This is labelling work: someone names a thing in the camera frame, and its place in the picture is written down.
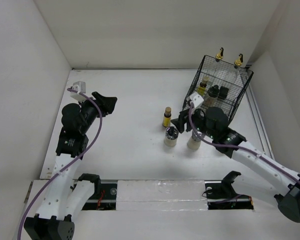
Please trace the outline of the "oil bottle with dark contents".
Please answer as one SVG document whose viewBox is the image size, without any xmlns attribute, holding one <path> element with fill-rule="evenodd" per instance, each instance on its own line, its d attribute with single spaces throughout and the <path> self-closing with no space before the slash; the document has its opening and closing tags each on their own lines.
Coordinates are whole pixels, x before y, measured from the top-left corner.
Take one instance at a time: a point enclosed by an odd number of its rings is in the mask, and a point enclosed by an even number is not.
<svg viewBox="0 0 300 240">
<path fill-rule="evenodd" d="M 226 72 L 225 77 L 223 77 L 223 82 L 221 83 L 221 87 L 219 89 L 219 99 L 225 100 L 235 87 L 235 83 L 240 74 L 240 67 L 242 66 L 243 62 L 244 55 L 240 53 L 231 68 L 229 68 Z"/>
</svg>

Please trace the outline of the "clear oil bottle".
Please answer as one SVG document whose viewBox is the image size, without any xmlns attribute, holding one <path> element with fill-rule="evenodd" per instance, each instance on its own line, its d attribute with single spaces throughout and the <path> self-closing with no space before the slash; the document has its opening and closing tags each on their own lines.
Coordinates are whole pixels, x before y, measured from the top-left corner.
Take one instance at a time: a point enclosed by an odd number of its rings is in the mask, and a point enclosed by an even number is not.
<svg viewBox="0 0 300 240">
<path fill-rule="evenodd" d="M 215 83 L 216 75 L 217 75 L 217 72 L 219 71 L 220 63 L 221 63 L 221 60 L 223 59 L 223 57 L 224 57 L 224 48 L 221 47 L 219 49 L 219 52 L 215 55 L 214 60 L 212 61 L 212 63 L 208 67 L 207 74 L 208 74 L 208 77 L 209 77 L 209 84 L 210 84 L 211 87 Z"/>
</svg>

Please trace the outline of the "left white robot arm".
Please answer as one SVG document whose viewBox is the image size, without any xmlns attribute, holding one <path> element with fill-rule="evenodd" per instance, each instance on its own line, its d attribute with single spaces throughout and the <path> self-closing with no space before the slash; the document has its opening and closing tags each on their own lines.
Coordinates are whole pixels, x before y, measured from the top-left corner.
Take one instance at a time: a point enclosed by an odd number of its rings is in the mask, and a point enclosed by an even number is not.
<svg viewBox="0 0 300 240">
<path fill-rule="evenodd" d="M 52 177 L 34 196 L 22 216 L 17 239 L 25 230 L 32 240 L 71 240 L 75 219 L 89 198 L 101 194 L 99 175 L 84 173 L 74 183 L 75 173 L 84 154 L 98 139 L 89 141 L 87 131 L 95 119 L 113 113 L 117 97 L 93 92 L 91 97 L 70 89 L 77 103 L 63 107 Z"/>
</svg>

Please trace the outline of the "brown spice jar black lid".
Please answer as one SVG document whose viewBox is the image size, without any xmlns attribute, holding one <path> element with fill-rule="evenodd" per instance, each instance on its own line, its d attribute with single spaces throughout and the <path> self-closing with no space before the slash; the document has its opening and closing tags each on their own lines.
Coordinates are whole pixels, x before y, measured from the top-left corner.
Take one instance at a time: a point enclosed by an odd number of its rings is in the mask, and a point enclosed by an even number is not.
<svg viewBox="0 0 300 240">
<path fill-rule="evenodd" d="M 207 107 L 211 107 L 219 96 L 219 92 L 220 89 L 218 85 L 211 86 L 204 97 L 204 105 Z"/>
</svg>

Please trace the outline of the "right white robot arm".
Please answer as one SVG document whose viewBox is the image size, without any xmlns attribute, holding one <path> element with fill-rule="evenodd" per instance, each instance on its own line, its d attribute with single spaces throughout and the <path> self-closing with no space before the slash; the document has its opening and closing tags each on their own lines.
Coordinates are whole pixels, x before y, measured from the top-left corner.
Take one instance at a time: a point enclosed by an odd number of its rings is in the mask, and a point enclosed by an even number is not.
<svg viewBox="0 0 300 240">
<path fill-rule="evenodd" d="M 260 150 L 247 139 L 229 127 L 228 117 L 219 107 L 186 109 L 171 123 L 179 133 L 194 131 L 199 139 L 211 138 L 209 145 L 258 174 L 272 190 L 263 193 L 268 202 L 274 204 L 289 220 L 300 223 L 300 173 L 286 168 Z"/>
</svg>

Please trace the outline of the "yellow label brown bottle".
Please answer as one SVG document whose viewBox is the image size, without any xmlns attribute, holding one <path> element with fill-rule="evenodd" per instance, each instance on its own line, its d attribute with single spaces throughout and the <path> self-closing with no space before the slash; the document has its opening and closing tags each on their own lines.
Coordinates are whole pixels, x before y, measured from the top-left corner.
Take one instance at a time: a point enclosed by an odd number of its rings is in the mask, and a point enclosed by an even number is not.
<svg viewBox="0 0 300 240">
<path fill-rule="evenodd" d="M 162 125 L 167 128 L 171 125 L 171 116 L 172 116 L 172 109 L 171 107 L 166 107 L 164 110 Z"/>
<path fill-rule="evenodd" d="M 205 95 L 205 93 L 206 93 L 206 88 L 207 88 L 207 84 L 208 84 L 209 80 L 210 80 L 210 77 L 207 76 L 207 75 L 205 75 L 205 76 L 202 78 L 202 80 L 201 80 L 201 82 L 199 83 L 199 86 L 198 86 L 198 88 L 197 88 L 197 93 L 198 93 L 202 98 L 204 98 L 204 95 Z"/>
</svg>

